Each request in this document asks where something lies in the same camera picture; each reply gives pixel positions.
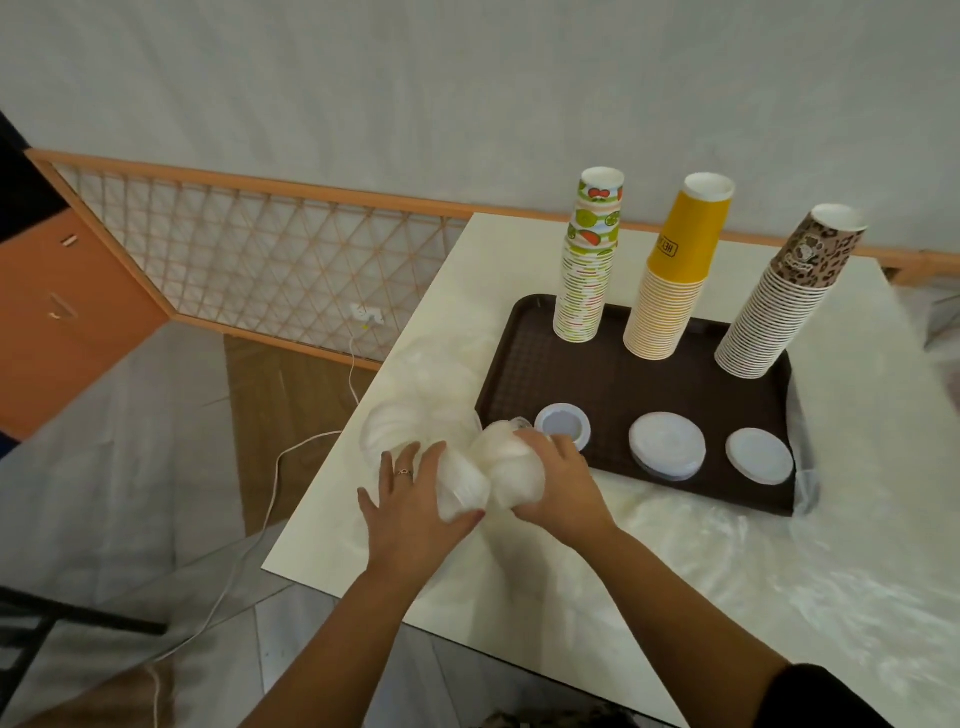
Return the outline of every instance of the hand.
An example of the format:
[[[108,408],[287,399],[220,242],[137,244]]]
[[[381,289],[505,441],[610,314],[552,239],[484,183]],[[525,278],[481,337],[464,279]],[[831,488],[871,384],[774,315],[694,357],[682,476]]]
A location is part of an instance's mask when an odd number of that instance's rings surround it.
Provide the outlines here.
[[[616,529],[587,460],[568,436],[548,438],[534,429],[520,429],[514,435],[540,456],[546,471],[543,498],[514,508],[519,519],[538,525],[578,552]]]
[[[360,511],[370,533],[367,572],[399,581],[415,598],[440,564],[463,541],[483,517],[483,511],[465,513],[453,523],[444,523],[437,512],[437,466],[446,443],[423,454],[420,472],[395,474],[393,458],[380,458],[380,505],[360,488]],[[396,459],[396,471],[413,472],[414,455],[420,443],[408,446]]]

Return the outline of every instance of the black sleeve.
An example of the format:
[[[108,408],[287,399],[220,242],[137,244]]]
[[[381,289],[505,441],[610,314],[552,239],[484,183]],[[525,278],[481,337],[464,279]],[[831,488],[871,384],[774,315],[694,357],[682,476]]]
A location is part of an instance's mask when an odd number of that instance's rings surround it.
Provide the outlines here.
[[[754,728],[891,728],[890,723],[822,667],[791,665],[767,689]]]

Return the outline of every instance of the diamond lattice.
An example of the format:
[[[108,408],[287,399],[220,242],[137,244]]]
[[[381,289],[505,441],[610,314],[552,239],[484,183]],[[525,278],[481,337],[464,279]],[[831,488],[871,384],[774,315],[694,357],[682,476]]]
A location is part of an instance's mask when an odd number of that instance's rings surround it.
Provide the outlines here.
[[[466,224],[57,165],[180,313],[383,360]],[[350,305],[383,310],[364,328]]]

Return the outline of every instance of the white cable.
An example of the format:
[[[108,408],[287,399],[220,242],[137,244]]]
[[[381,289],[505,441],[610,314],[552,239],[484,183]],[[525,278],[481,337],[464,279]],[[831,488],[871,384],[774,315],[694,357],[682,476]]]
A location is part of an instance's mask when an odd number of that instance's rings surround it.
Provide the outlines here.
[[[355,389],[353,389],[353,367],[356,366],[357,355],[353,353],[353,337],[352,336],[350,337],[349,347],[350,347],[350,373],[347,377],[347,384],[350,387],[350,393],[353,395],[353,401],[355,401],[357,403],[357,406],[359,407],[360,398],[357,397],[357,392]]]
[[[356,364],[356,354],[353,352],[353,339],[350,338],[349,342],[350,347],[350,373],[347,376],[347,384],[350,388],[350,393],[353,394],[353,399],[356,401],[357,405],[360,404],[360,398],[357,397],[356,390],[353,389],[353,367]],[[162,660],[166,660],[168,657],[173,656],[188,644],[192,643],[198,637],[200,637],[210,626],[210,623],[213,621],[213,618],[217,614],[217,610],[220,609],[220,605],[223,604],[224,599],[227,598],[230,589],[233,587],[233,580],[236,578],[237,574],[240,571],[240,567],[247,560],[247,557],[263,543],[263,538],[267,534],[267,525],[270,523],[270,517],[274,514],[274,507],[276,506],[276,497],[279,494],[279,485],[280,485],[280,459],[286,455],[288,452],[293,452],[295,449],[306,445],[307,443],[312,443],[314,440],[319,440],[322,437],[329,437],[330,435],[339,435],[343,432],[342,429],[335,429],[331,432],[322,432],[319,435],[313,435],[308,437],[301,443],[297,443],[291,448],[287,448],[280,455],[276,457],[276,464],[274,466],[274,490],[270,495],[270,505],[267,506],[267,515],[263,519],[263,528],[260,529],[260,533],[257,535],[256,539],[253,541],[250,546],[248,546],[243,553],[241,553],[236,561],[233,562],[233,567],[230,569],[230,574],[227,577],[227,584],[224,586],[224,589],[220,592],[220,596],[217,597],[217,600],[213,603],[209,614],[206,616],[203,626],[197,630],[193,635],[188,637],[183,642],[175,645],[173,648],[167,650],[159,657],[155,657],[149,663],[147,663],[147,672],[150,673],[150,676],[154,679],[154,728],[160,728],[159,721],[159,700],[160,700],[160,676],[157,674],[154,665],[159,663]]]

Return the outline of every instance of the floor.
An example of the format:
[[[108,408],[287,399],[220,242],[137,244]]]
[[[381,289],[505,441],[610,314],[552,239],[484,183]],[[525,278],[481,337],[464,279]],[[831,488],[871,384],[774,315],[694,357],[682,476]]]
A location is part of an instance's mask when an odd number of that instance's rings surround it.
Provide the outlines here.
[[[263,528],[276,454],[311,435],[341,429],[355,402],[347,366],[231,336],[225,343],[240,494],[249,536]],[[354,369],[352,384],[359,397],[372,381],[373,372]],[[325,437],[284,456],[280,494],[270,523],[293,515],[336,441],[336,436]]]
[[[0,728],[153,726],[144,662],[203,623],[262,528],[276,455],[346,423],[348,372],[171,323],[0,460],[0,550],[16,556],[0,583],[172,625],[160,640],[58,626]],[[354,372],[358,395],[371,381]],[[238,725],[334,608],[257,567],[333,439],[284,459],[265,543],[213,626],[158,667],[163,728]],[[466,728],[497,710],[595,702],[403,627],[365,725]]]

